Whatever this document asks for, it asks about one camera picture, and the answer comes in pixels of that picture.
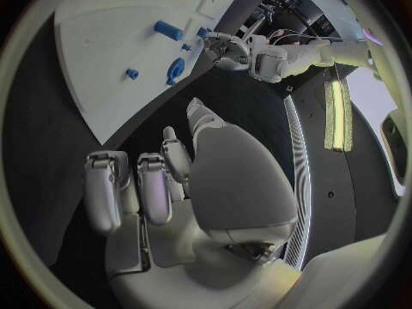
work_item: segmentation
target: blue object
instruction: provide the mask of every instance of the blue object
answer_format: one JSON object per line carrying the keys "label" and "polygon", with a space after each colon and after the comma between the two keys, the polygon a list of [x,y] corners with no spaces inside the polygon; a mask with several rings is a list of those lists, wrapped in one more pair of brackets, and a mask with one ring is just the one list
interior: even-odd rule
{"label": "blue object", "polygon": [[200,36],[202,39],[206,38],[206,34],[210,32],[209,29],[205,29],[204,27],[201,27],[198,31],[198,36]]}
{"label": "blue object", "polygon": [[162,33],[169,38],[179,41],[183,38],[183,31],[177,27],[167,24],[163,21],[157,21],[154,25],[154,30],[158,33]]}
{"label": "blue object", "polygon": [[183,46],[182,46],[182,49],[184,49],[185,51],[188,52],[188,51],[192,50],[192,47],[189,46],[187,43],[184,43]]}
{"label": "blue object", "polygon": [[166,82],[166,84],[170,86],[176,84],[174,79],[179,77],[183,73],[183,71],[185,71],[185,60],[179,57],[174,60],[174,62],[168,69],[168,81]]}
{"label": "blue object", "polygon": [[131,80],[136,80],[137,77],[139,76],[139,72],[134,69],[127,69],[126,70],[126,75],[131,79]]}

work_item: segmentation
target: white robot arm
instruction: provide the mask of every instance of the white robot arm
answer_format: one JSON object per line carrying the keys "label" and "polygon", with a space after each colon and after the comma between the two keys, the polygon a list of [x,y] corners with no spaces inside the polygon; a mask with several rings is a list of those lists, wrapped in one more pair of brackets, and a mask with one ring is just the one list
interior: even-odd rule
{"label": "white robot arm", "polygon": [[235,36],[210,32],[206,43],[207,51],[217,55],[214,61],[217,67],[234,71],[248,69],[253,78],[271,83],[301,74],[311,65],[331,67],[340,63],[376,71],[366,41],[331,43],[319,39],[307,45],[271,45],[265,36],[251,35],[244,42]]}

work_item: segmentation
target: robotic arm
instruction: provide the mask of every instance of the robotic arm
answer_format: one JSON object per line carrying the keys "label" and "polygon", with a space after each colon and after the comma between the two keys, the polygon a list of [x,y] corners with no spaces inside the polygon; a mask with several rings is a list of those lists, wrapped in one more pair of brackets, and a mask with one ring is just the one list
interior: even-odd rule
{"label": "robotic arm", "polygon": [[265,36],[251,35],[246,42],[236,36],[209,32],[206,51],[217,55],[221,69],[248,69],[260,81],[276,83],[305,72],[311,65],[331,67],[334,63],[366,67],[376,72],[366,41],[331,43],[319,39],[307,45],[271,45]]}

